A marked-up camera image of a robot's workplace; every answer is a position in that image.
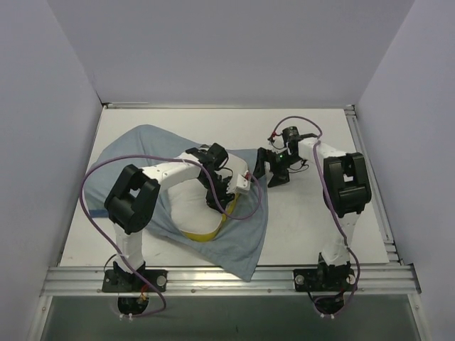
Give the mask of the grey-blue pillowcase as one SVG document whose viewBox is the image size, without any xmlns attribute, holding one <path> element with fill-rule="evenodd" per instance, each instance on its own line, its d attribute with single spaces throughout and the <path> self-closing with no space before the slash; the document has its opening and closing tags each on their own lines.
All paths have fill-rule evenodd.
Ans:
<svg viewBox="0 0 455 341">
<path fill-rule="evenodd" d="M 96 170 L 84 185 L 85 202 L 93 217 L 106 217 L 104 202 L 122 169 L 134 164 L 137 167 L 154 166 L 158 162 L 147 155 L 175 158 L 185 150 L 199 147 L 191 141 L 157 126 L 143 124 L 125 132 L 98 156 L 91 164 L 113 159 L 114 163 Z M 143 248 L 149 249 L 153 241 L 171 240 L 178 249 L 188 247 L 199 253 L 210 263 L 224 268 L 244 281 L 249 281 L 259 261 L 267 231 L 268 199 L 267 180 L 259 179 L 259 186 L 239 198 L 240 214 L 233 215 L 223 225 L 217 236 L 209 242 L 195 242 L 176 227 L 171 219 L 168 192 L 163 191 L 157 201 L 150 223 L 144 229 Z"/>
</svg>

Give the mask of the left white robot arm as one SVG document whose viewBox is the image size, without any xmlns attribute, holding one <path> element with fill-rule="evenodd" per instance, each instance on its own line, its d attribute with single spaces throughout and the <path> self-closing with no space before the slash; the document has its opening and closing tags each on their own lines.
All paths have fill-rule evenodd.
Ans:
<svg viewBox="0 0 455 341">
<path fill-rule="evenodd" d="M 128 292 L 144 283 L 143 229 L 150 223 L 159 195 L 175 185 L 196 179 L 206 189 L 209 208 L 222 212 L 235 199 L 237 174 L 221 175 L 227 151 L 219 144 L 190 148 L 173 159 L 160 158 L 155 166 L 125 166 L 105 200 L 108 218 L 114 225 L 118 248 L 114 273 Z"/>
</svg>

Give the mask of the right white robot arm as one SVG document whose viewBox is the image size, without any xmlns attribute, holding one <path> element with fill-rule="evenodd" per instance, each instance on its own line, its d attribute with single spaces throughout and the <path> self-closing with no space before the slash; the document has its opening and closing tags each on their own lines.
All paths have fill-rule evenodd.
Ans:
<svg viewBox="0 0 455 341">
<path fill-rule="evenodd" d="M 272 178 L 267 186 L 273 188 L 290 181 L 289 169 L 295 163 L 316 166 L 323 201 L 336 230 L 318 256 L 315 281 L 319 288 L 330 291 L 353 275 L 350 243 L 356 223 L 372 198 L 365 158 L 361 153 L 339 151 L 321 142 L 320 134 L 300 134 L 295 126 L 285 128 L 280 136 L 284 142 L 280 151 L 263 147 L 257 150 L 254 176 L 263 177 L 269 168 Z"/>
</svg>

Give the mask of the white pillow yellow trim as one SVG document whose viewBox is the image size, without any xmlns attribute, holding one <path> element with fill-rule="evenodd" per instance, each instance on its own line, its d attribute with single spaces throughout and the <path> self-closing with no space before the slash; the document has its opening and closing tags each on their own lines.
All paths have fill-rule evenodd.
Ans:
<svg viewBox="0 0 455 341">
<path fill-rule="evenodd" d="M 249 170 L 245 160 L 231 153 L 225 168 L 237 174 L 246 175 Z M 228 218 L 207 206 L 205 196 L 207 190 L 196 179 L 187 180 L 167 190 L 171 206 L 171 219 L 176 227 L 187 238 L 195 242 L 209 242 L 213 240 L 228 221 Z M 244 197 L 235 193 L 235 198 L 225 210 L 228 214 L 240 214 L 239 198 Z"/>
</svg>

